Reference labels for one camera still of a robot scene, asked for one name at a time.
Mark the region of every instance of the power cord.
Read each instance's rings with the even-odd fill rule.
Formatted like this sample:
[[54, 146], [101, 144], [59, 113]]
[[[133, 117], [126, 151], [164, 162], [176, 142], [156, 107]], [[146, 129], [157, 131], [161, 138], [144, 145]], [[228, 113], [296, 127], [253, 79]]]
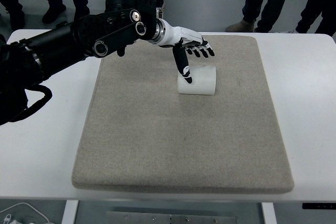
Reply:
[[[36, 211], [38, 214], [40, 214], [43, 218], [45, 218], [47, 220], [46, 224], [54, 224], [54, 223], [52, 223], [52, 222], [49, 221], [49, 219], [47, 218], [47, 216], [45, 216], [39, 210], [37, 210], [35, 207], [33, 207], [32, 205], [30, 205], [30, 204], [28, 204], [26, 202], [17, 203], [17, 204], [12, 205], [12, 206], [4, 209], [4, 210], [1, 210], [0, 214], [3, 213], [3, 212], [5, 212], [5, 211], [7, 211], [7, 210], [9, 210], [9, 209], [11, 209], [11, 208], [13, 208], [13, 207], [18, 206], [18, 205], [26, 205], [26, 206], [32, 208], [34, 211]], [[9, 222], [10, 222], [11, 218], [12, 218], [12, 216], [10, 214], [6, 215], [6, 218], [4, 219], [4, 224], [10, 224]]]

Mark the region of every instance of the white cylinder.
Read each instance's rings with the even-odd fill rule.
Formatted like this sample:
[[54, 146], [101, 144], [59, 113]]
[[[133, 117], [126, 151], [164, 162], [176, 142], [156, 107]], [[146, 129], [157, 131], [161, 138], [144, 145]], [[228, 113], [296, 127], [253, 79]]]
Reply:
[[177, 91], [179, 94], [215, 94], [215, 66], [190, 66], [190, 74], [193, 82], [189, 84], [183, 76], [178, 73]]

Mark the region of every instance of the white robotic hand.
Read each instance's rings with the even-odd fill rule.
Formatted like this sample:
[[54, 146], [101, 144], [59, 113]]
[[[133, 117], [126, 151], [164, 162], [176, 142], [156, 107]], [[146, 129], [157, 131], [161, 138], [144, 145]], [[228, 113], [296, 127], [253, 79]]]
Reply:
[[190, 74], [189, 62], [186, 51], [189, 54], [195, 53], [200, 57], [200, 51], [205, 58], [208, 54], [215, 56], [209, 43], [203, 39], [202, 35], [196, 31], [175, 26], [172, 27], [163, 19], [156, 19], [156, 32], [149, 43], [160, 47], [172, 47], [173, 55], [179, 73], [188, 83], [192, 83], [193, 79]]
[[209, 55], [215, 56], [210, 44], [203, 39], [201, 34], [180, 26], [172, 27], [167, 21], [160, 18], [156, 20], [155, 36], [149, 42], [160, 47], [173, 47], [181, 44], [188, 54], [194, 53], [196, 57], [201, 56], [198, 51], [205, 58], [208, 58]]
[[212, 47], [210, 46], [208, 41], [206, 41], [204, 39], [203, 39], [203, 42], [200, 45], [187, 46], [184, 49], [188, 52], [188, 54], [192, 55], [194, 53], [196, 55], [196, 57], [198, 57], [198, 58], [201, 57], [201, 55], [198, 51], [200, 51], [205, 58], [209, 58], [209, 55], [215, 56], [215, 53], [212, 50]]

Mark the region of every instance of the robotic hand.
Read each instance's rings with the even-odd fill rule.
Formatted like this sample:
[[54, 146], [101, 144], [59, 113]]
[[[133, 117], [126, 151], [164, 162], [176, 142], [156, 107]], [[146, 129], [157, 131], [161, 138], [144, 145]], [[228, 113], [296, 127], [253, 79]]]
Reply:
[[[23, 120], [51, 99], [51, 91], [40, 85], [52, 75], [89, 56], [119, 56], [137, 39], [161, 47], [172, 47], [179, 72], [187, 82], [189, 72], [186, 50], [200, 56], [214, 55], [202, 36], [182, 27], [172, 27], [156, 19], [151, 0], [106, 0], [102, 14], [88, 15], [29, 39], [6, 45], [0, 37], [0, 125]], [[27, 107], [25, 89], [45, 96]]]
[[215, 56], [211, 46], [203, 39], [202, 35], [180, 26], [172, 27], [167, 21], [160, 18], [156, 20], [156, 32], [149, 42], [160, 47], [173, 48], [177, 69], [188, 83], [192, 83], [193, 80], [185, 51], [189, 54], [195, 53], [197, 57], [200, 57], [198, 51], [205, 58], [208, 58], [208, 54]]

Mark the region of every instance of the metal plate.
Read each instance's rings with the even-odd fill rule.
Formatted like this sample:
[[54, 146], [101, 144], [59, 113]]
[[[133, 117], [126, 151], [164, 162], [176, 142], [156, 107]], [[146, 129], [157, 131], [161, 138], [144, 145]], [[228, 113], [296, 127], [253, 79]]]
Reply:
[[237, 224], [236, 217], [107, 212], [108, 224]]

